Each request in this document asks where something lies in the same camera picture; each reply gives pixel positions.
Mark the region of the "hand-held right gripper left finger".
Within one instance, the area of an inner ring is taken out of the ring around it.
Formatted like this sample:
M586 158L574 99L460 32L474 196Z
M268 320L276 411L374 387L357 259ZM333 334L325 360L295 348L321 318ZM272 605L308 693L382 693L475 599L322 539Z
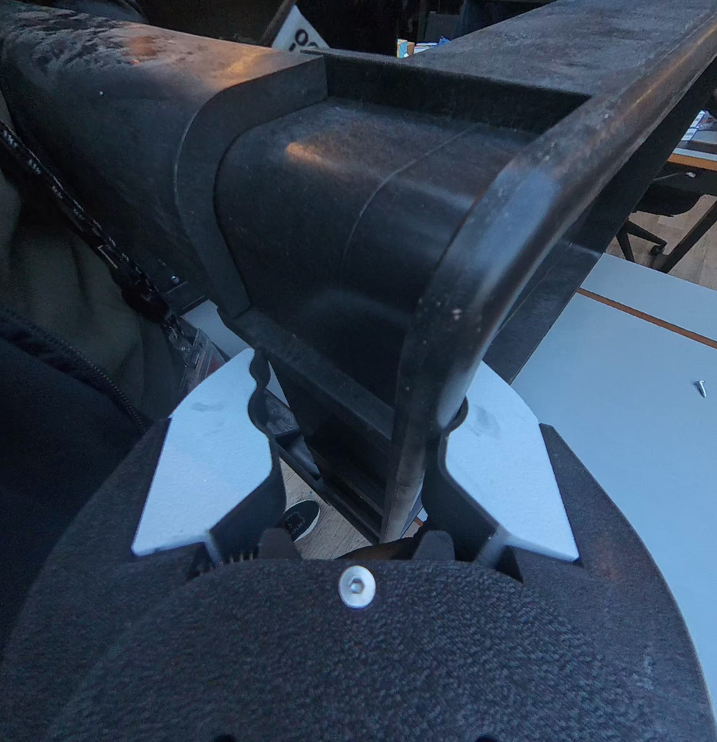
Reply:
M270 367L245 349L172 413L131 551L137 557L203 546L215 564L258 549L286 508L267 429Z

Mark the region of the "colourful small box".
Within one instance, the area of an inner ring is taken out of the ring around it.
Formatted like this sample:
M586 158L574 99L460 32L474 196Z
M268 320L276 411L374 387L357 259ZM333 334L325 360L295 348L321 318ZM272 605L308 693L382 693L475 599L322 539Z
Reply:
M410 56L417 55L423 51L437 48L439 45L448 43L450 40L444 36L437 42L411 42L407 39L396 40L396 58L406 59Z

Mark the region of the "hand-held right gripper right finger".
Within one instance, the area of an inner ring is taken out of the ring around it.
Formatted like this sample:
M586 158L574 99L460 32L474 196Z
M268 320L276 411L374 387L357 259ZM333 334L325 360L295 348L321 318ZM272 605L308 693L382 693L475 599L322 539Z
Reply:
M457 560L498 562L506 548L579 559L539 421L493 371L476 372L429 453L422 506Z

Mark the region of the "grey desk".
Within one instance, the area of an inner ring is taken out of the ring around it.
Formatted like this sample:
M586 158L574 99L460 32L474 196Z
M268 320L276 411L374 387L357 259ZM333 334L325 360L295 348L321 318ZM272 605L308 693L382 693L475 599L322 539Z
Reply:
M717 292L603 255L513 388L651 552L717 720Z

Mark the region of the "dark jacket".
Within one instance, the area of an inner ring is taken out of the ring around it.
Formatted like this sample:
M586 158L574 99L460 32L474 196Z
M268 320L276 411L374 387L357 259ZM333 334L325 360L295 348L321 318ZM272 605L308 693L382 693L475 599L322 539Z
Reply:
M0 302L0 665L48 554L150 425L76 348Z

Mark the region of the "wooden background table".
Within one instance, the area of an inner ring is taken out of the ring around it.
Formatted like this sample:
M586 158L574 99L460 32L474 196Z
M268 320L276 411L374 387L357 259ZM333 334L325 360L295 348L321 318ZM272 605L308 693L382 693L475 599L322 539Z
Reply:
M717 118L701 110L667 162L717 172Z

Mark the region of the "black shoe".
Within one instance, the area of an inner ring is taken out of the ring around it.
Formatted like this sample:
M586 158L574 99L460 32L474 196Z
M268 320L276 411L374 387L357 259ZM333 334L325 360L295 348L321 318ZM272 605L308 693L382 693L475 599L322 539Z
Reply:
M316 500L304 499L290 506L282 515L279 528L286 531L293 543L308 536L318 524L321 508Z

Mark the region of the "black office chair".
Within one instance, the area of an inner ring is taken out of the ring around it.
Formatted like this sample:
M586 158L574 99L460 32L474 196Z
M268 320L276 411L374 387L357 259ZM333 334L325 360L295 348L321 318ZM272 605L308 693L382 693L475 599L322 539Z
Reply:
M686 214L704 195L716 197L716 201L669 254L665 252L666 240L626 220L616 234L623 257L635 262L630 237L641 238L652 244L651 267L669 273L717 222L717 172L682 168L658 177L642 196L636 212L673 218Z

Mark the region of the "black plastic crate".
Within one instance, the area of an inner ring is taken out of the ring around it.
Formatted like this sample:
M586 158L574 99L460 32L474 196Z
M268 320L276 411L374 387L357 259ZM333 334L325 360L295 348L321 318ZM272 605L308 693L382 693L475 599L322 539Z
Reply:
M717 2L553 2L418 59L0 2L14 120L264 349L328 499L398 538L481 360L512 381L709 95Z

